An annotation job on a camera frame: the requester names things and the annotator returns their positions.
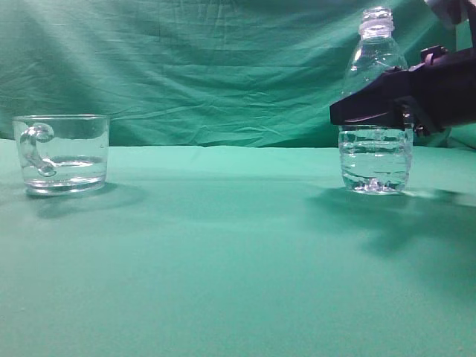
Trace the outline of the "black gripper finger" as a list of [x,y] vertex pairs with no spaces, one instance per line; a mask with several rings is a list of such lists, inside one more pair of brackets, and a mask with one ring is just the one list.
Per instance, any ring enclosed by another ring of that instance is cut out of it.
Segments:
[[329,107],[330,123],[335,126],[382,126],[404,129],[413,123],[408,103],[411,70],[391,68],[355,93]]

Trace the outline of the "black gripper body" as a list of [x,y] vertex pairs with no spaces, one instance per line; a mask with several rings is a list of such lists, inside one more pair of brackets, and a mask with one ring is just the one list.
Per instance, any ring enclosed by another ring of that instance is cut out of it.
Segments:
[[475,122],[475,49],[426,48],[411,68],[414,130],[418,136]]

